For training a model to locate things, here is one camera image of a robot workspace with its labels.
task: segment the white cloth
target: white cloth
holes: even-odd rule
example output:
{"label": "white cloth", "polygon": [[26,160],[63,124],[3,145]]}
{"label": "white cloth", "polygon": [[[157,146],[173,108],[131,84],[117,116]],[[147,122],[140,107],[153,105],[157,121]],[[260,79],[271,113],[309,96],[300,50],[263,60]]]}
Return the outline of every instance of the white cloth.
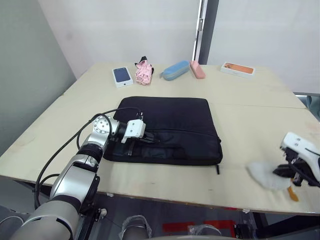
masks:
{"label": "white cloth", "polygon": [[251,177],[261,186],[271,190],[284,190],[290,187],[290,178],[281,177],[273,173],[277,165],[267,161],[254,161],[246,166]]}

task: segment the wooden table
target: wooden table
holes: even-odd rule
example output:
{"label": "wooden table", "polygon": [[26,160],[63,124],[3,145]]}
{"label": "wooden table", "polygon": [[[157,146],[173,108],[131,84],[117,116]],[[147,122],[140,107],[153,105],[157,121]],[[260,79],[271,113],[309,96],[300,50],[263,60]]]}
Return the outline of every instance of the wooden table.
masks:
{"label": "wooden table", "polygon": [[[0,157],[0,175],[35,182],[51,155],[95,113],[116,108],[130,96],[195,97],[209,102],[214,125],[222,140],[221,174],[215,167],[173,166],[102,160],[98,190],[137,198],[232,207],[263,212],[320,213],[320,191],[293,187],[299,202],[286,190],[262,188],[246,170],[251,161],[285,164],[280,143],[287,132],[312,141],[320,148],[320,125],[305,106],[267,68],[257,67],[253,79],[203,66],[206,79],[192,72],[166,81],[155,65],[149,86],[116,88],[112,68],[124,63],[98,63],[77,80]],[[91,132],[87,127],[80,142]],[[51,163],[44,176],[60,173],[77,152],[75,141]]]}

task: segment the floor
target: floor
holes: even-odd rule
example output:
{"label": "floor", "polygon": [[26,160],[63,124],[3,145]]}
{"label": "floor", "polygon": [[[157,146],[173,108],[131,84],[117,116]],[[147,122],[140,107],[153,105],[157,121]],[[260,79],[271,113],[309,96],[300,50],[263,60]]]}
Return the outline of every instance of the floor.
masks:
{"label": "floor", "polygon": [[[33,212],[32,189],[6,177],[0,177],[0,221],[8,216],[20,216],[24,220]],[[201,225],[204,221],[218,221],[220,225],[250,224],[256,228],[253,214],[241,211],[193,206],[178,203],[159,202],[153,200],[134,199],[121,196],[97,196],[97,205],[106,208],[107,216],[95,223],[90,240],[118,240],[123,221],[133,215],[146,217],[152,236],[169,236],[187,234],[187,225]],[[291,217],[283,214],[266,214],[268,224],[273,224]],[[19,228],[21,223],[16,218],[0,225],[0,239],[8,240]],[[232,237],[229,228],[219,229],[223,236]],[[320,230],[312,229],[306,232],[276,237],[281,240],[319,240]]]}
{"label": "floor", "polygon": [[[168,235],[186,235],[187,225],[201,225],[204,221],[219,220],[232,227],[233,224],[248,222],[250,215],[244,212],[221,208],[208,208],[186,204],[159,202],[152,200],[133,199],[127,197],[108,197],[100,195],[100,208],[105,207],[107,217],[96,227],[96,232],[90,239],[117,239],[122,222],[130,216],[143,215],[151,229],[153,237]],[[229,228],[220,229],[223,236],[232,237]]]}

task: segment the gray wall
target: gray wall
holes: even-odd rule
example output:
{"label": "gray wall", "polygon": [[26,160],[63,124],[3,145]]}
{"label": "gray wall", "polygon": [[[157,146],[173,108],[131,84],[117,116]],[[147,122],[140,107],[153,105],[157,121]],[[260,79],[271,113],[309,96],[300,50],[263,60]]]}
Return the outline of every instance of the gray wall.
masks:
{"label": "gray wall", "polygon": [[0,0],[0,156],[76,80],[37,0]]}

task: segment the pink case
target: pink case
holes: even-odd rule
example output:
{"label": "pink case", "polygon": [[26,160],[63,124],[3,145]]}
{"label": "pink case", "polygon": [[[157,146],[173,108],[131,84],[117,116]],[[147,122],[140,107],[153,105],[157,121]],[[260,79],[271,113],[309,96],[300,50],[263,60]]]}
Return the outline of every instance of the pink case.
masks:
{"label": "pink case", "polygon": [[191,61],[190,67],[197,79],[204,79],[206,77],[205,72],[202,70],[198,61]]}

